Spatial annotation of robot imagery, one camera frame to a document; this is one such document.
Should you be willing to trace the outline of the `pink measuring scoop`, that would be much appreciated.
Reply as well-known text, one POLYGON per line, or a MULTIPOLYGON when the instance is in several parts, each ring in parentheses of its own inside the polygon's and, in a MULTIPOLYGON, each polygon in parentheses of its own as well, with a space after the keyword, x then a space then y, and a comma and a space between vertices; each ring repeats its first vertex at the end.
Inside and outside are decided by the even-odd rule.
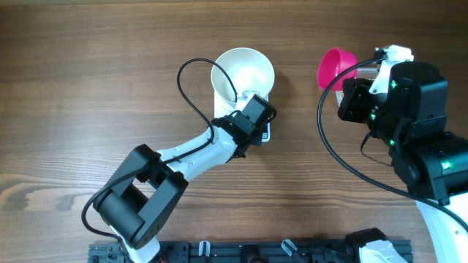
POLYGON ((330 82, 345 69, 358 63, 357 58, 351 52, 339 47, 331 48, 323 57, 317 70, 317 84, 325 90, 330 82))

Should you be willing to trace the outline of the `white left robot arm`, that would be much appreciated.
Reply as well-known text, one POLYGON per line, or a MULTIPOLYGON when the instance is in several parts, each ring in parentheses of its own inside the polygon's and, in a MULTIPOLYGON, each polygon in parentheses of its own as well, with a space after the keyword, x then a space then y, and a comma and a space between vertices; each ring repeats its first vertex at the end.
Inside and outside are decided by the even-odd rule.
POLYGON ((276 109, 254 95, 242 110, 211 121, 200 136, 174 148, 134 148, 91 206, 111 227, 127 262, 153 262, 160 250, 156 238, 189 182, 212 167, 245 156, 261 145, 263 131, 276 109))

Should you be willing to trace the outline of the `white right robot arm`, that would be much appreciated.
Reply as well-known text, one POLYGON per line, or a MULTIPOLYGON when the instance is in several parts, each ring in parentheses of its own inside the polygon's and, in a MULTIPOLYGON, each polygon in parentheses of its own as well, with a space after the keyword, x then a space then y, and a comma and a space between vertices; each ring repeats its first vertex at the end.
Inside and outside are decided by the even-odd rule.
POLYGON ((338 110, 389 147, 393 170, 418 198, 438 262, 467 261, 467 139, 445 129, 448 82, 424 62, 390 68, 381 94, 373 80, 346 79, 338 110))

